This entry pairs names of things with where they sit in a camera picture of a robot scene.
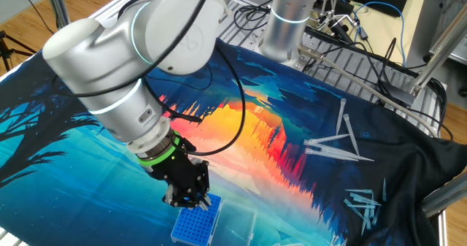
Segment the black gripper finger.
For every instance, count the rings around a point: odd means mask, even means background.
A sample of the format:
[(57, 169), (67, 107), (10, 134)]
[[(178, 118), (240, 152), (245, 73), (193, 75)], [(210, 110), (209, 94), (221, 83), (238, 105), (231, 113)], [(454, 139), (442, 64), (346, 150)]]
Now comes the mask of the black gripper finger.
[(163, 202), (172, 207), (189, 207), (190, 199), (183, 189), (179, 189), (169, 184), (163, 197)]
[(204, 188), (192, 188), (190, 198), (194, 205), (202, 210), (208, 210), (212, 206), (211, 199)]

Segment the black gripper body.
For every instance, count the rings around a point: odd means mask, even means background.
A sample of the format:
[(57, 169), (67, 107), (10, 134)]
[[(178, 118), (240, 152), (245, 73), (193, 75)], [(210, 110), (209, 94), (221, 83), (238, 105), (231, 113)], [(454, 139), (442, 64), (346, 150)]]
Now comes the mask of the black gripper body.
[(176, 140), (181, 141), (182, 149), (171, 151), (163, 161), (152, 165), (148, 174), (176, 188), (208, 188), (209, 162), (188, 158), (186, 151), (194, 152), (196, 148), (186, 138)]

